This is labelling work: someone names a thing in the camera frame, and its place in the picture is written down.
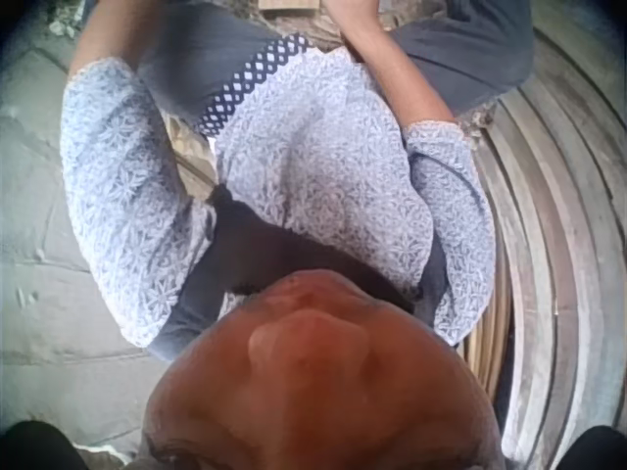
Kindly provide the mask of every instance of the concrete floor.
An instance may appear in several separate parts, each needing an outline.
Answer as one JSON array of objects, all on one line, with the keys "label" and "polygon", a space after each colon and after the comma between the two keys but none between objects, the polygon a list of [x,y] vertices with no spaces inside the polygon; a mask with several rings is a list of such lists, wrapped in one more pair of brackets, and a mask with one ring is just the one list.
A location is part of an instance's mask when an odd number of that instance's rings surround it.
[{"label": "concrete floor", "polygon": [[0,64],[0,427],[36,418],[126,451],[166,367],[121,337],[72,235],[59,119],[73,49],[35,17]]}]

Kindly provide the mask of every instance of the hand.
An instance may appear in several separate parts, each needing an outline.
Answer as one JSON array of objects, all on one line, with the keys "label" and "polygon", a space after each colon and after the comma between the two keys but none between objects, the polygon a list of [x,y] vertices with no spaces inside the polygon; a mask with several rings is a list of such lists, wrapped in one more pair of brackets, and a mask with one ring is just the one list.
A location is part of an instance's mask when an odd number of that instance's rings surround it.
[{"label": "hand", "polygon": [[379,0],[322,0],[331,19],[351,41],[371,31],[380,31]]}]

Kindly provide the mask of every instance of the nose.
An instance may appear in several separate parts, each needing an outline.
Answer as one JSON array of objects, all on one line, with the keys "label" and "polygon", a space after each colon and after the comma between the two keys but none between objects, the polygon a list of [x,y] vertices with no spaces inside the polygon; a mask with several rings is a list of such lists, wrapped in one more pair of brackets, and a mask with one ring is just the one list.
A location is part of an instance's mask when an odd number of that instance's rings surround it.
[{"label": "nose", "polygon": [[249,340],[253,371],[306,382],[355,378],[368,354],[368,335],[324,311],[303,309],[260,326]]}]

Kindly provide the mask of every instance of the gray pants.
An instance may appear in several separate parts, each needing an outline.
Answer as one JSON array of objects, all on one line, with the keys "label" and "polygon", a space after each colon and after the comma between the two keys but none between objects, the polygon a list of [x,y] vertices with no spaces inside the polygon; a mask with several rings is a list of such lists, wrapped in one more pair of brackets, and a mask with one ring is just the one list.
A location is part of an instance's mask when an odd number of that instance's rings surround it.
[{"label": "gray pants", "polygon": [[[531,11],[529,0],[446,2],[446,18],[410,23],[392,36],[458,115],[527,77]],[[170,0],[139,73],[162,109],[193,123],[221,83],[277,37],[214,5]]]}]

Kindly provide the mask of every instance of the ground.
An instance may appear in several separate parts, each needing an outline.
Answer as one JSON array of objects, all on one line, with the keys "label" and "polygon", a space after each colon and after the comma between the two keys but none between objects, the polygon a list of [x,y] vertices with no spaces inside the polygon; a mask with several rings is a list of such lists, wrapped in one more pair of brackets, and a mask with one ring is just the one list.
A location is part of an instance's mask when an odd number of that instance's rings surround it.
[{"label": "ground", "polygon": [[126,450],[166,366],[121,337],[72,235],[59,116],[74,41],[47,20],[23,24],[0,66],[0,426],[42,419]]}]

